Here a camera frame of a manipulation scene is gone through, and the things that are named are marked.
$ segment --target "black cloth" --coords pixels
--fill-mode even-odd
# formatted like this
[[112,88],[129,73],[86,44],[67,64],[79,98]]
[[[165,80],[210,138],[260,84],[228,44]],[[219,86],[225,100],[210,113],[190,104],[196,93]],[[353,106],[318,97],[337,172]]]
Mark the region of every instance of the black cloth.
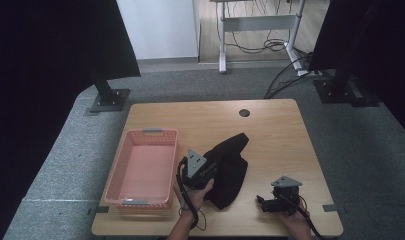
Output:
[[210,200],[220,210],[236,199],[242,187],[248,162],[240,156],[240,153],[248,141],[249,138],[244,133],[240,133],[219,143],[204,154],[208,160],[219,160],[214,187],[205,195],[205,200]]

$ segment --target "human arm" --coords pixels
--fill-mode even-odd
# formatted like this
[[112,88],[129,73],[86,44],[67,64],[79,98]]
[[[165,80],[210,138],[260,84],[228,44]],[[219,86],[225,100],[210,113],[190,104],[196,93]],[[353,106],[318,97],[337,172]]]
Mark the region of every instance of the human arm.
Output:
[[[309,216],[309,212],[305,210],[305,207],[301,203],[299,207],[306,211]],[[306,219],[302,214],[296,211],[291,216],[288,216],[287,212],[275,212],[273,213],[286,227],[290,235],[295,240],[312,240],[311,228],[308,225]]]
[[[203,199],[205,194],[207,194],[214,187],[214,179],[211,179],[202,190],[193,190],[189,192],[189,198],[195,207],[199,209],[202,207]],[[174,193],[176,194],[178,200],[181,202],[182,196],[178,188],[177,183],[173,186]],[[190,211],[187,205],[183,206],[180,218],[171,230],[170,235],[167,240],[184,240],[187,239],[190,233],[190,228],[192,226],[194,217],[192,211]]]

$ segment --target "plastic basket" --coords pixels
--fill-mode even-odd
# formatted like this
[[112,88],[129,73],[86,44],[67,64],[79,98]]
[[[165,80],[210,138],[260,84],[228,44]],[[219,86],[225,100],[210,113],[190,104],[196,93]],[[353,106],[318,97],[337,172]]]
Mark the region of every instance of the plastic basket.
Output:
[[114,166],[105,202],[123,210],[170,208],[177,135],[176,129],[129,130]]

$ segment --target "table top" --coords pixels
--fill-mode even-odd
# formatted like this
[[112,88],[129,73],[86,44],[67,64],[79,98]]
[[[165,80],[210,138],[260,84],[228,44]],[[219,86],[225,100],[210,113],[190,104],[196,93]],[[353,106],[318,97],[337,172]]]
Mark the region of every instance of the table top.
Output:
[[[248,110],[249,116],[242,117],[242,109]],[[294,100],[135,104],[119,143],[129,129],[141,128],[178,129],[177,163],[188,149],[203,154],[241,132],[249,138],[241,153],[248,161],[248,170],[239,195],[223,210],[205,202],[201,210],[206,216],[206,230],[195,228],[191,236],[287,236],[284,226],[272,214],[262,212],[256,202],[256,195],[272,199],[271,182],[283,175],[302,182],[299,193],[317,230],[323,236],[342,234],[338,213],[323,210],[323,205],[331,205],[333,200]],[[103,197],[99,206],[109,206],[108,212],[96,214],[92,226],[92,232],[102,236],[167,236],[178,219],[175,196],[171,214],[164,217],[124,216]]]

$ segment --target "black cable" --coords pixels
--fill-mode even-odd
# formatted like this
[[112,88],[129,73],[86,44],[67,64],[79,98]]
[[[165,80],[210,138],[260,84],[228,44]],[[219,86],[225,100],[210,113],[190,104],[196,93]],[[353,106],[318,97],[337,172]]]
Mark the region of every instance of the black cable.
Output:
[[277,78],[278,78],[288,67],[290,67],[292,64],[294,64],[296,61],[299,61],[299,60],[301,60],[301,59],[303,59],[303,58],[305,58],[305,57],[300,57],[300,58],[298,58],[298,59],[292,61],[291,63],[289,63],[289,65],[287,65],[285,68],[283,68],[283,69],[274,77],[274,79],[273,79],[273,81],[271,82],[270,86],[268,86],[268,90],[267,90],[267,92],[265,93],[264,99],[269,99],[269,98],[271,98],[271,97],[267,97],[267,96],[269,96],[270,91],[271,91],[271,88],[273,87],[274,82],[277,80]]
[[300,55],[303,55],[303,57],[312,56],[312,54],[313,54],[313,52],[306,53],[306,52],[302,51],[301,49],[296,48],[295,46],[293,46],[293,49],[295,49]]
[[259,4],[261,5],[261,8],[259,7],[259,5],[258,5],[258,1],[256,1],[256,0],[253,0],[254,2],[255,2],[255,5],[256,5],[256,8],[258,8],[258,11],[259,11],[259,13],[262,15],[262,16],[265,16],[265,8],[264,9],[262,9],[262,3],[260,2]]
[[304,202],[304,208],[305,208],[305,212],[308,211],[308,205],[307,202],[305,201],[305,199],[302,196],[298,196],[300,199],[302,199],[302,201]]
[[309,71],[309,72],[307,72],[307,73],[305,73],[305,74],[299,76],[297,79],[294,79],[294,80],[279,82],[279,87],[277,87],[276,89],[274,89],[273,92],[270,92],[270,95],[268,95],[266,99],[272,98],[272,97],[273,97],[274,95],[276,95],[278,92],[280,92],[280,91],[282,91],[283,89],[289,87],[289,86],[292,85],[293,83],[295,83],[295,82],[301,80],[302,78],[304,78],[305,76],[307,76],[307,75],[310,74],[310,73],[311,73],[311,71]]
[[276,15],[279,14],[281,0],[279,0],[278,4],[276,5]]
[[283,200],[285,200],[290,206],[292,206],[293,208],[295,208],[296,210],[298,210],[298,212],[300,214],[302,214],[302,216],[305,218],[305,220],[307,221],[309,227],[312,229],[312,231],[314,232],[315,236],[317,236],[319,239],[321,240],[331,240],[331,239],[337,239],[337,238],[325,238],[323,237],[315,228],[314,223],[312,223],[311,218],[308,216],[307,212],[304,211],[301,207],[299,207],[298,205],[294,204],[292,201],[290,201],[289,199],[287,199],[285,196],[283,195],[279,195],[280,198],[282,198]]
[[[183,211],[183,208],[180,208],[180,209],[178,210],[178,215],[181,216],[181,212],[182,212],[182,211]],[[199,213],[199,212],[202,213],[203,220],[204,220],[204,226],[203,226],[203,228],[201,228],[201,227],[199,227],[199,226],[196,225],[196,227],[199,228],[201,231],[205,231],[205,230],[206,230],[206,226],[207,226],[207,224],[206,224],[206,216],[205,216],[205,213],[203,213],[201,210],[199,210],[198,213]]]
[[267,9],[267,0],[260,0],[259,4],[262,7],[262,10],[264,11],[264,16],[268,15],[268,9]]
[[[248,53],[248,54],[261,53],[261,52],[263,52],[264,50],[267,50],[267,49],[270,49],[270,50],[273,51],[273,52],[278,52],[278,51],[281,51],[281,50],[283,50],[283,49],[286,48],[286,47],[284,46],[285,41],[284,41],[284,40],[281,40],[281,39],[274,39],[274,40],[280,40],[280,41],[283,41],[283,42],[269,42],[269,41],[271,41],[271,40],[273,40],[273,39],[271,39],[271,40],[266,40],[266,41],[264,42],[264,47],[261,47],[261,48],[246,48],[246,47],[240,46],[240,45],[237,43],[237,40],[236,40],[236,37],[235,37],[235,33],[234,33],[234,32],[232,32],[232,35],[233,35],[234,42],[235,42],[236,44],[227,43],[226,45],[238,47],[242,52]],[[281,47],[280,49],[274,49],[275,46],[282,46],[282,47]]]
[[193,220],[192,226],[190,227],[190,229],[193,229],[194,227],[196,227],[196,225],[198,225],[199,216],[198,216],[198,212],[196,211],[195,207],[193,206],[192,201],[189,198],[189,195],[187,194],[186,189],[184,188],[183,182],[181,181],[181,166],[183,166],[185,163],[187,163],[187,157],[183,157],[183,159],[178,164],[176,178],[177,178],[178,188],[180,189],[181,195],[183,196],[183,200],[187,204],[187,206],[189,207],[190,211],[193,214],[193,217],[195,218]]
[[236,11],[235,11],[235,9],[236,9],[236,6],[237,6],[237,4],[238,4],[239,2],[236,2],[235,4],[234,4],[234,6],[233,6],[233,16],[234,17],[236,17]]

